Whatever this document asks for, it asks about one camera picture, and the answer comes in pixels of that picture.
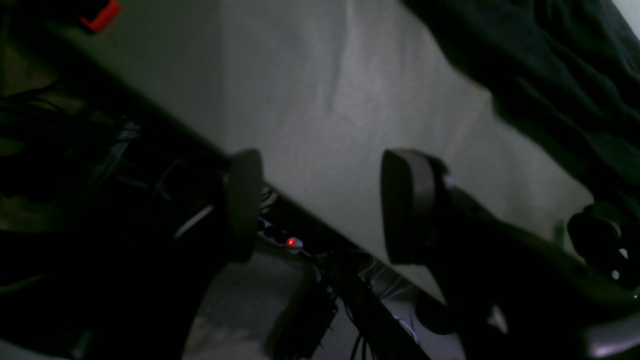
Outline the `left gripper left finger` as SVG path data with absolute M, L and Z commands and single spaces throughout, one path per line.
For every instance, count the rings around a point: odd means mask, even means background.
M 234 153 L 189 189 L 174 239 L 185 239 L 203 226 L 208 251 L 225 261 L 247 262 L 255 248 L 263 184 L 261 153 L 256 148 Z

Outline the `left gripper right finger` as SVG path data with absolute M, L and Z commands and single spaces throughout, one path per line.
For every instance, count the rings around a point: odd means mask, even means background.
M 380 185 L 389 259 L 427 268 L 448 305 L 639 304 L 639 224 L 614 202 L 569 219 L 572 256 L 494 214 L 425 153 L 384 151 Z

